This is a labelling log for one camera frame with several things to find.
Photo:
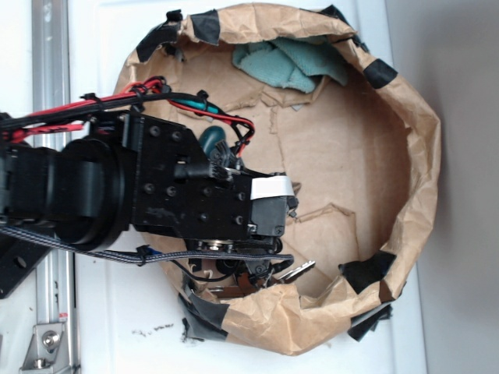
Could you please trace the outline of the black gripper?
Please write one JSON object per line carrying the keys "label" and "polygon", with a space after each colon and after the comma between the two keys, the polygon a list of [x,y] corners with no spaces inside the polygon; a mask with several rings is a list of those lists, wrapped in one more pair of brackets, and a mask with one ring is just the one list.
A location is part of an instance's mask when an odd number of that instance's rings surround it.
{"label": "black gripper", "polygon": [[287,175],[252,171],[223,137],[207,150],[184,125],[146,115],[129,114],[122,145],[135,154],[131,225],[186,243],[165,260],[210,259],[221,279],[244,273],[253,284],[293,264],[281,243],[297,207]]}

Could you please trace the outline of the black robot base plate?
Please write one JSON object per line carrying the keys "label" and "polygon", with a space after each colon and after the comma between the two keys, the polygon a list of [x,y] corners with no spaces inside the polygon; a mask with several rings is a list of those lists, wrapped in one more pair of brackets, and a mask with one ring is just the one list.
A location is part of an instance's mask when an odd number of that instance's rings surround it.
{"label": "black robot base plate", "polygon": [[1,234],[1,299],[8,298],[48,254],[44,245]]}

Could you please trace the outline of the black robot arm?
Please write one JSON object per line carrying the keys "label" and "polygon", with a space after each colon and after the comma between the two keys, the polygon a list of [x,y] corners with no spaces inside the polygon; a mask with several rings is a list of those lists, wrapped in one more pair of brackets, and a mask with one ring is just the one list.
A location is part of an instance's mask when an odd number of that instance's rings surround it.
{"label": "black robot arm", "polygon": [[200,136],[132,111],[95,114],[63,150],[1,145],[1,232],[47,246],[143,265],[156,248],[111,252],[121,233],[180,238],[186,256],[213,259],[221,279],[254,287],[293,264],[282,252],[297,207],[283,174],[245,167],[223,129]]}

